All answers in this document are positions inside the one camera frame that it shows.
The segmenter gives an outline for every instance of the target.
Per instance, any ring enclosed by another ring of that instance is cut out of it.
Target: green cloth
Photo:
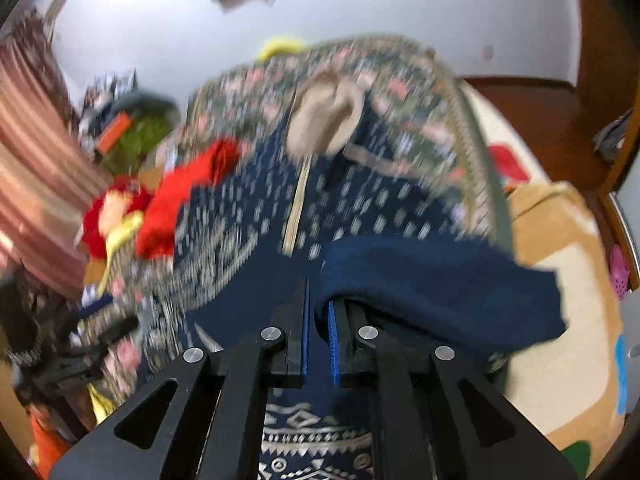
[[[146,156],[171,133],[172,125],[163,116],[135,119],[116,145],[102,158],[101,165],[116,174],[137,173]]]
[[[587,441],[579,440],[574,442],[569,447],[564,448],[562,454],[574,466],[575,471],[578,473],[578,480],[587,478],[591,460],[591,446]]]

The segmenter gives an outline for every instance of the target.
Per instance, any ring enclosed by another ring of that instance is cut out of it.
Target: metal screw
[[[378,337],[378,329],[374,326],[361,326],[358,335],[363,339],[375,339]]]
[[[182,354],[182,358],[188,363],[197,363],[204,357],[204,352],[196,347],[187,348]]]
[[[453,348],[448,346],[438,346],[436,348],[436,357],[441,361],[451,361],[456,353],[453,351]]]
[[[262,329],[262,332],[260,332],[262,339],[264,339],[265,341],[274,341],[279,338],[281,334],[282,331],[274,326],[268,326],[267,328]]]

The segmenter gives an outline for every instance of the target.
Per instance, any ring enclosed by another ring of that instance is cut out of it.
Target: white wall
[[[640,156],[636,155],[629,173],[626,176],[616,198],[622,210],[626,226],[628,227],[632,243],[637,251],[640,251],[640,200],[638,189],[640,187]]]
[[[68,0],[54,52],[79,88],[136,68],[142,86],[185,105],[208,78],[253,59],[277,35],[313,43],[394,32],[434,46],[462,75],[575,83],[579,27],[577,0],[252,0],[229,12],[215,0]],[[494,56],[483,59],[489,45]]]

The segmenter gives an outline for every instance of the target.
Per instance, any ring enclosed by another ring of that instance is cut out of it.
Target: yellow object
[[[111,413],[116,411],[116,407],[113,402],[107,399],[105,396],[98,393],[95,386],[89,384],[87,386],[89,390],[89,397],[91,398],[91,406],[94,409],[95,421],[100,424]]]
[[[35,444],[31,444],[29,448],[29,458],[31,458],[34,465],[38,466],[40,464],[40,453],[38,452],[38,446]]]
[[[297,38],[274,38],[264,44],[258,54],[258,61],[265,62],[273,56],[290,56],[305,50],[305,42]]]
[[[134,211],[126,215],[122,222],[114,227],[107,236],[105,245],[107,249],[107,265],[104,269],[104,274],[100,285],[98,285],[98,297],[104,294],[104,289],[107,288],[107,280],[109,279],[109,268],[111,267],[111,260],[115,252],[123,245],[124,242],[131,240],[133,235],[140,229],[142,222],[145,219],[145,215],[142,211]]]

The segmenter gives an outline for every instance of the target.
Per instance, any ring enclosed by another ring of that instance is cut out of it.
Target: yellow toy
[[[305,42],[297,38],[274,38],[264,44],[260,54],[258,54],[258,61],[264,63],[273,56],[290,56],[305,50]]]

